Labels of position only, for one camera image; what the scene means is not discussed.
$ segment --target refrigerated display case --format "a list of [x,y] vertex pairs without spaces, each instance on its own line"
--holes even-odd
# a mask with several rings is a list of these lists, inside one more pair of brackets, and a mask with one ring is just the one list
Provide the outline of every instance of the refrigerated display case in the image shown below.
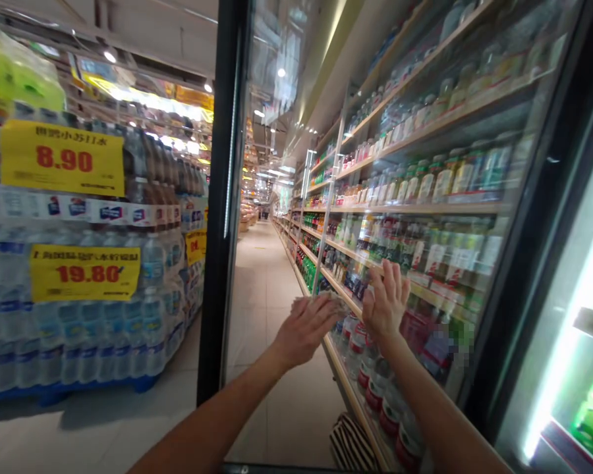
[[429,471],[432,461],[360,323],[368,271],[381,272],[383,258],[402,266],[411,296],[400,331],[463,406],[504,247],[525,245],[514,222],[537,185],[585,8],[413,3],[360,86],[343,84],[337,119],[306,139],[290,212],[275,225],[304,294],[329,290],[347,304],[325,351],[385,471]]

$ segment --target supermarket aisle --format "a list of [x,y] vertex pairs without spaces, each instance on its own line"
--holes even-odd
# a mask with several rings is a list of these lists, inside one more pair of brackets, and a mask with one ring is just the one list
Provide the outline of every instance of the supermarket aisle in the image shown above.
[[[237,244],[227,378],[242,373],[273,341],[292,300],[302,293],[271,221],[260,221]],[[328,434],[345,410],[319,348],[286,374],[248,421],[230,461],[333,467]]]

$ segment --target fluorescent light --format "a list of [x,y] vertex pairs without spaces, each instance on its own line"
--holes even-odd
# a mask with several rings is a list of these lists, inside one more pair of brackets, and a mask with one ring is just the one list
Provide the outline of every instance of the fluorescent light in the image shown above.
[[105,58],[112,64],[116,64],[117,62],[117,56],[114,52],[114,50],[112,50],[112,48],[108,48],[103,52],[103,56],[105,56]]

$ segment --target sign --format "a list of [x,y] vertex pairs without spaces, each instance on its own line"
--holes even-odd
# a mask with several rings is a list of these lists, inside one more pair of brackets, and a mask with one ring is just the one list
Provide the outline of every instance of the sign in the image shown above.
[[129,301],[138,283],[140,248],[35,244],[29,263],[34,303]]
[[0,131],[0,154],[6,186],[125,196],[122,137],[9,120]]
[[184,236],[186,242],[186,262],[190,267],[206,255],[206,229],[189,232]]

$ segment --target price tag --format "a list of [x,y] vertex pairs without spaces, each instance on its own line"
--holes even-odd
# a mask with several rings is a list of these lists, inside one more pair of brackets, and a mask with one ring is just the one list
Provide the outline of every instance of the price tag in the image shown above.
[[186,242],[186,261],[190,267],[206,255],[206,230],[189,232],[184,236],[184,240]]
[[6,186],[125,196],[121,137],[9,120],[0,130],[0,156]]
[[33,245],[33,302],[128,301],[136,291],[140,248]]

